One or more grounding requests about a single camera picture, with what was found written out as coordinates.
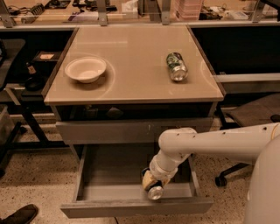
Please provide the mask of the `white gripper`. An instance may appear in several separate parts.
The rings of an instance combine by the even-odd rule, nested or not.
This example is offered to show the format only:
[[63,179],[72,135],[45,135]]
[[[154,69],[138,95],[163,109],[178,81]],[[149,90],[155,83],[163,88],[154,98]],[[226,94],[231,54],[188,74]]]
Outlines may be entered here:
[[172,171],[165,171],[158,165],[158,162],[155,159],[150,161],[149,168],[150,169],[144,171],[142,175],[142,186],[145,191],[148,191],[151,188],[155,179],[161,181],[162,187],[165,187],[178,171],[177,168]]

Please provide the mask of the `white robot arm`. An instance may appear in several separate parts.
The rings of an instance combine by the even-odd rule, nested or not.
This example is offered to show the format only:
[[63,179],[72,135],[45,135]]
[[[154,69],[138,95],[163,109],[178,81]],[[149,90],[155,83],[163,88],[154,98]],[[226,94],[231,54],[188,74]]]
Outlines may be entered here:
[[151,200],[162,197],[178,166],[193,153],[223,155],[252,172],[244,224],[280,224],[280,125],[277,122],[198,133],[168,129],[158,139],[159,152],[143,170],[143,189]]

